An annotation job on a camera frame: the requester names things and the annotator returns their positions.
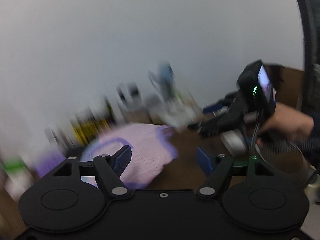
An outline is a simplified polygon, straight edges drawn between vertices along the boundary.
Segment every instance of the pink garment with purple trim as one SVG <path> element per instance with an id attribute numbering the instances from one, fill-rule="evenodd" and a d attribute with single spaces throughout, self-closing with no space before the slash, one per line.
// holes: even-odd
<path id="1" fill-rule="evenodd" d="M 129 145 L 132 158 L 120 179 L 130 189 L 145 188 L 164 165 L 178 157 L 177 149 L 168 141 L 172 134 L 164 132 L 167 128 L 153 124 L 129 124 L 93 141 L 84 151 L 81 161 L 92 161 L 101 154 L 113 155 L 124 145 Z M 94 177 L 82 177 L 82 180 L 97 185 Z"/>

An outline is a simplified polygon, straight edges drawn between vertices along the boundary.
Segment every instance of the camera screen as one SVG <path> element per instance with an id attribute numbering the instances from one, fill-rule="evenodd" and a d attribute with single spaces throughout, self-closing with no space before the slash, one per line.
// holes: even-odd
<path id="1" fill-rule="evenodd" d="M 261 65 L 261 68 L 258 74 L 258 82 L 262 87 L 263 93 L 266 96 L 267 101 L 269 102 L 272 84 L 268 78 L 268 74 L 263 65 Z"/>

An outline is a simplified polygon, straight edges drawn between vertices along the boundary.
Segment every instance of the hand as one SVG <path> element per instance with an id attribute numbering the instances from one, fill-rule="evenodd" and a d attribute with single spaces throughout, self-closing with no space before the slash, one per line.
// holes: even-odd
<path id="1" fill-rule="evenodd" d="M 274 114 L 263 124 L 259 133 L 274 129 L 288 140 L 307 138 L 313 129 L 313 118 L 290 106 L 277 103 Z"/>

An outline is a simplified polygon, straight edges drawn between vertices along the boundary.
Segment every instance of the silver screw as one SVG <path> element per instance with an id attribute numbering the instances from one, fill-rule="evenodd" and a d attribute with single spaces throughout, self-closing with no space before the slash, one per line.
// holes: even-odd
<path id="1" fill-rule="evenodd" d="M 159 196 L 160 196 L 161 198 L 166 198 L 166 197 L 168 197 L 169 195 L 168 195 L 167 193 L 161 193 Z"/>
<path id="2" fill-rule="evenodd" d="M 214 194 L 216 191 L 214 188 L 212 187 L 202 187 L 201 189 L 199 189 L 199 192 L 202 194 L 202 195 L 212 195 Z"/>
<path id="3" fill-rule="evenodd" d="M 115 195 L 124 195 L 128 192 L 125 187 L 115 187 L 111 190 L 111 192 Z"/>

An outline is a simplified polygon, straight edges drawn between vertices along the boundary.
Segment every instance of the dark blue sleeve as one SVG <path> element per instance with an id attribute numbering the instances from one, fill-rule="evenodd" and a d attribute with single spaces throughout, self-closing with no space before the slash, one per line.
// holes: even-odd
<path id="1" fill-rule="evenodd" d="M 313 118 L 313 129 L 310 137 L 320 137 L 320 114 L 312 114 Z"/>

